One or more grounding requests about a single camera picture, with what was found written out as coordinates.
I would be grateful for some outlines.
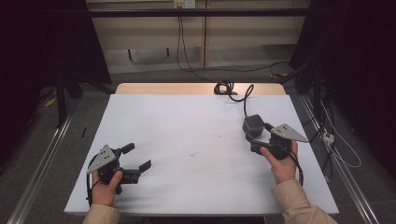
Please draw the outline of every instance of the human hand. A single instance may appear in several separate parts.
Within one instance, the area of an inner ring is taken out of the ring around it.
[[[117,171],[111,178],[110,183],[107,185],[103,183],[102,180],[100,180],[98,172],[94,171],[92,173],[92,203],[114,206],[116,199],[116,187],[120,183],[121,178],[122,172]]]
[[[297,155],[297,142],[294,140],[291,141],[291,150],[295,155]],[[267,159],[271,164],[271,171],[273,172],[276,184],[295,179],[296,163],[290,157],[279,161],[273,156],[268,148],[262,147],[260,148],[260,151],[265,159]]]

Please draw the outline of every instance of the beige sleeve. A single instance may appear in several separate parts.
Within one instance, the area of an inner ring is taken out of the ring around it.
[[[297,180],[276,185],[272,193],[285,223],[337,223],[316,205],[310,204]]]
[[[117,208],[93,203],[83,224],[117,224],[120,221],[120,211]]]

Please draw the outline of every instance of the metal rail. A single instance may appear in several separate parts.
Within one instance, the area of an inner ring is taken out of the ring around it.
[[[311,13],[324,13],[330,10],[308,8],[241,8],[241,9],[93,9],[87,10],[40,10],[40,16],[66,17],[305,17]]]
[[[35,197],[40,190],[41,184],[44,181],[44,178],[50,168],[50,165],[53,161],[53,158],[56,155],[56,152],[59,146],[64,139],[64,135],[67,132],[69,127],[70,121],[73,118],[74,114],[76,113],[78,108],[78,100],[76,100],[72,106],[72,109],[66,118],[66,121],[61,126],[61,128],[56,129],[55,134],[52,137],[52,140],[47,148],[43,159],[41,160],[40,164],[38,165],[37,169],[35,170],[35,174],[31,178],[27,188],[23,192],[20,200],[18,201],[17,205],[14,208],[14,211],[11,214],[7,224],[22,224],[24,223],[30,208],[32,207]]]
[[[300,99],[305,107],[306,113],[312,119],[315,129],[318,131],[319,125],[314,119],[315,114],[312,111],[313,105],[311,101],[306,96],[304,98],[303,95],[300,96]],[[329,146],[328,145],[325,146],[327,152],[329,152],[330,151]],[[336,147],[334,148],[333,151],[334,153],[337,153],[337,155],[341,158],[341,155]],[[373,207],[370,205],[369,201],[367,200],[363,191],[359,187],[352,173],[350,173],[348,167],[342,162],[340,162],[333,154],[332,154],[332,160],[334,161],[335,168],[337,169],[344,184],[346,185],[346,189],[349,192],[353,202],[355,203],[356,207],[361,213],[361,217],[363,218],[364,222],[367,224],[379,224],[380,222],[375,215]]]

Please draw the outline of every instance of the cable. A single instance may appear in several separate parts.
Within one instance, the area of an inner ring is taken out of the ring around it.
[[[296,164],[297,168],[298,168],[298,174],[299,174],[299,180],[298,182],[301,184],[301,186],[304,184],[304,173],[303,173],[303,169],[300,166],[300,163],[298,162],[298,158],[297,155],[291,151],[289,153],[289,157],[291,158],[292,161],[294,161],[294,163]]]
[[[221,91],[220,87],[225,87],[225,91]],[[253,92],[254,89],[254,85],[251,84],[248,88],[247,91],[245,92],[245,96],[242,99],[234,99],[231,95],[233,94],[233,79],[230,78],[228,80],[222,80],[220,83],[216,84],[215,89],[214,89],[214,93],[216,95],[228,95],[230,97],[230,99],[232,99],[233,101],[239,103],[239,102],[244,102],[244,113],[245,113],[245,117],[248,116],[247,113],[247,98],[249,97],[249,95]]]
[[[324,104],[321,101],[320,101],[320,103],[321,103],[321,105],[322,105],[322,107],[324,109],[324,112],[325,112],[327,118],[330,119],[329,114],[327,113],[326,107],[324,106]],[[359,168],[359,167],[361,167],[361,158],[359,157],[358,153],[356,153],[356,151],[353,149],[353,147],[341,136],[341,134],[339,132],[337,132],[337,130],[335,129],[335,127],[332,125],[331,122],[330,122],[330,125],[334,129],[335,133],[337,133],[337,135],[346,143],[346,145],[352,150],[352,152],[358,158],[359,164],[358,165],[351,165],[351,164],[347,163],[337,153],[334,152],[334,150],[330,147],[329,144],[327,144],[329,146],[330,151],[332,151],[332,153],[334,153],[334,157],[337,158],[338,160],[340,160],[344,165],[349,166],[351,168]]]
[[[180,62],[178,61],[178,50],[180,48],[180,38],[182,38],[183,41],[183,49],[184,49],[184,57],[186,58],[187,65],[189,66],[190,70],[184,69],[180,66]],[[196,77],[208,81],[208,82],[213,82],[216,83],[216,81],[213,81],[209,78],[206,77],[201,77],[196,72],[191,68],[189,58],[187,57],[187,51],[186,51],[186,43],[184,42],[184,28],[183,28],[183,19],[181,17],[178,17],[178,41],[177,41],[177,65],[180,68],[180,70],[185,71],[185,72],[191,72],[193,73]]]
[[[181,41],[183,43],[184,57],[186,58],[186,62],[187,62],[187,65],[188,65],[189,69],[182,68],[181,65],[180,65],[180,62],[178,60],[178,52],[179,52],[179,49],[180,49],[180,38],[181,38]],[[200,68],[200,69],[193,69],[191,67],[191,65],[190,65],[189,58],[187,57],[186,43],[185,43],[185,40],[184,40],[183,19],[181,17],[178,17],[177,66],[179,67],[179,69],[181,71],[192,72],[196,77],[198,77],[200,79],[203,79],[203,80],[208,81],[208,82],[216,83],[216,81],[213,81],[213,80],[211,80],[209,78],[205,78],[205,77],[199,76],[198,74],[196,74],[196,72],[199,72],[199,71],[254,72],[254,71],[260,71],[260,70],[263,70],[263,69],[266,69],[266,68],[270,68],[271,69],[271,77],[270,77],[270,80],[268,82],[271,82],[271,80],[273,78],[273,75],[274,75],[272,67],[274,65],[281,64],[281,63],[289,63],[289,62],[285,62],[285,61],[277,62],[277,63],[272,63],[270,65],[266,65],[264,67],[252,68],[252,69],[246,69],[246,70],[226,69],[226,68]]]

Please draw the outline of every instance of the white table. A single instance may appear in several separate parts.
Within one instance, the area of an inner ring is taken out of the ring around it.
[[[304,135],[288,95],[254,95],[247,113]],[[124,169],[152,161],[137,185],[122,185],[116,206],[131,216],[266,216],[277,214],[270,165],[252,153],[242,130],[243,103],[216,95],[112,95],[65,212],[85,215],[86,170],[104,144],[135,143],[120,158]],[[262,141],[270,134],[264,130]],[[338,213],[307,143],[299,143],[304,189],[327,213]]]

